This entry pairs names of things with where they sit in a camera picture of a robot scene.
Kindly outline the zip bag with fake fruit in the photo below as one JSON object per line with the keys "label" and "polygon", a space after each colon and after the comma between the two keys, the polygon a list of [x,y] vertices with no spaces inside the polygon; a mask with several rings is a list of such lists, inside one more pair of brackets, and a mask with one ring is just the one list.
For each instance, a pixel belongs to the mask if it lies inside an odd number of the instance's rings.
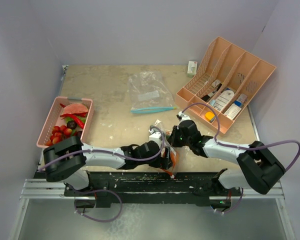
{"label": "zip bag with fake fruit", "polygon": [[128,78],[132,114],[152,114],[174,110],[172,93],[159,71],[142,71]]}

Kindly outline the dark purple fake plum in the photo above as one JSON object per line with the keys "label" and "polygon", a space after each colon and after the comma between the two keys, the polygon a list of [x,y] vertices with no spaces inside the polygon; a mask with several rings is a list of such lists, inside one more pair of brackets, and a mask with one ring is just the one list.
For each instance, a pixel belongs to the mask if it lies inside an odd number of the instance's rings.
{"label": "dark purple fake plum", "polygon": [[77,123],[74,120],[70,120],[67,122],[66,127],[68,129],[74,130],[77,127]]}

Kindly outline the fake watermelon slice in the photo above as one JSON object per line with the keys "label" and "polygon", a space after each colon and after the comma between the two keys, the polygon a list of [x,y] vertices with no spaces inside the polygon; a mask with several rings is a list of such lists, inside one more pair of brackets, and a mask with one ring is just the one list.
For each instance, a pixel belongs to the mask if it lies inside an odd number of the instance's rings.
{"label": "fake watermelon slice", "polygon": [[72,103],[63,108],[62,114],[82,114],[87,113],[89,109],[81,103]]}

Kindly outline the pink plastic basket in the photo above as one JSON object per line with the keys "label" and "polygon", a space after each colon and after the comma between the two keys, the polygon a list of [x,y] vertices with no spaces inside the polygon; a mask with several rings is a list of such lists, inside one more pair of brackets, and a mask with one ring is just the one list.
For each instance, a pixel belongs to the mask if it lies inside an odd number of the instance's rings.
{"label": "pink plastic basket", "polygon": [[66,125],[66,117],[61,117],[64,108],[61,104],[67,106],[70,104],[82,104],[88,108],[86,121],[84,123],[84,128],[81,129],[79,126],[77,129],[82,131],[81,141],[85,143],[88,131],[92,123],[92,118],[94,115],[94,102],[89,98],[78,98],[78,97],[66,97],[66,96],[57,96],[54,99],[54,102],[50,108],[50,111],[46,117],[46,120],[43,124],[42,130],[36,142],[38,148],[47,148],[46,143],[50,140],[54,126]]}

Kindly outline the zip bag with orange watermelon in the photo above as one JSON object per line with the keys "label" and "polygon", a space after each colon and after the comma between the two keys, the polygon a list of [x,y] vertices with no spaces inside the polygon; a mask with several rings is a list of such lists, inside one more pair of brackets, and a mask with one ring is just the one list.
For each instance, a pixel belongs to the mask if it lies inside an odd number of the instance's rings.
{"label": "zip bag with orange watermelon", "polygon": [[174,179],[176,177],[176,174],[177,174],[177,169],[178,169],[177,166],[178,166],[178,162],[179,162],[179,159],[180,159],[180,154],[179,154],[180,151],[176,150],[176,148],[172,147],[168,142],[168,138],[169,138],[172,131],[165,128],[164,124],[159,119],[157,119],[152,126],[156,126],[156,127],[160,128],[163,131],[163,133],[165,135],[164,149],[165,149],[165,147],[170,148],[171,167],[168,170],[163,170],[160,167],[159,168],[162,171],[164,171],[165,173],[167,173],[170,176],[171,179]]}

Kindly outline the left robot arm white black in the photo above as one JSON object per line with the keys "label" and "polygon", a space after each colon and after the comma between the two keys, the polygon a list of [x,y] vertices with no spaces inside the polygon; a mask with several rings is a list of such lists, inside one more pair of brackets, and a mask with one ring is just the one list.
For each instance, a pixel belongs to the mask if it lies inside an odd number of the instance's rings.
{"label": "left robot arm white black", "polygon": [[165,146],[161,137],[138,145],[131,144],[118,148],[93,147],[72,136],[47,147],[43,151],[44,165],[38,169],[44,171],[48,182],[63,181],[75,189],[81,196],[93,191],[90,173],[84,166],[109,167],[115,170],[132,170],[140,165],[168,170],[173,166],[170,147]]}

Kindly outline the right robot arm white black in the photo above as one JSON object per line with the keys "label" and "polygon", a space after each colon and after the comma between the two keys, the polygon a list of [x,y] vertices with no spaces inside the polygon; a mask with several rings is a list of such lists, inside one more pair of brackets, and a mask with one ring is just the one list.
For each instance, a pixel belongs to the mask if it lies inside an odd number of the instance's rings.
{"label": "right robot arm white black", "polygon": [[252,188],[265,195],[286,173],[284,166],[268,148],[252,150],[262,147],[262,142],[229,147],[229,142],[217,142],[212,136],[202,135],[192,120],[183,120],[175,125],[168,142],[175,148],[189,147],[197,156],[221,159],[240,167],[223,169],[217,173],[212,190],[218,196],[236,187]]}

